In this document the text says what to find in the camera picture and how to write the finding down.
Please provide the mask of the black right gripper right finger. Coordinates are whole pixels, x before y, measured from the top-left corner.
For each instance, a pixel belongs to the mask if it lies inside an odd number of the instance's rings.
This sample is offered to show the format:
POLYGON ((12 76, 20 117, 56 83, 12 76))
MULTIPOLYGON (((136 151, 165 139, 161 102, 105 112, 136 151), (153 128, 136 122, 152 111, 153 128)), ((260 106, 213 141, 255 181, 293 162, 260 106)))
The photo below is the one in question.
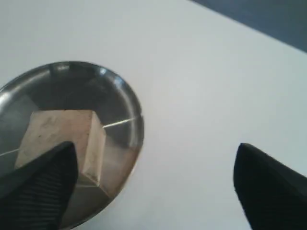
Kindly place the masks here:
POLYGON ((248 143, 237 149, 233 183, 253 230, 305 230, 307 178, 248 143))

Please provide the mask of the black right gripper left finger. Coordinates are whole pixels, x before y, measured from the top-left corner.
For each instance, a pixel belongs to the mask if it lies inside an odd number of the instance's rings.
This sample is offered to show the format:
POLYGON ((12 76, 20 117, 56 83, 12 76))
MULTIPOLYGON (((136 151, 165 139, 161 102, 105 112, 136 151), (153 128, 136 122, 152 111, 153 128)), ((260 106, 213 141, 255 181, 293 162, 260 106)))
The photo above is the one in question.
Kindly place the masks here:
POLYGON ((2 230, 57 230, 78 179, 75 146, 65 141, 0 178, 2 230))

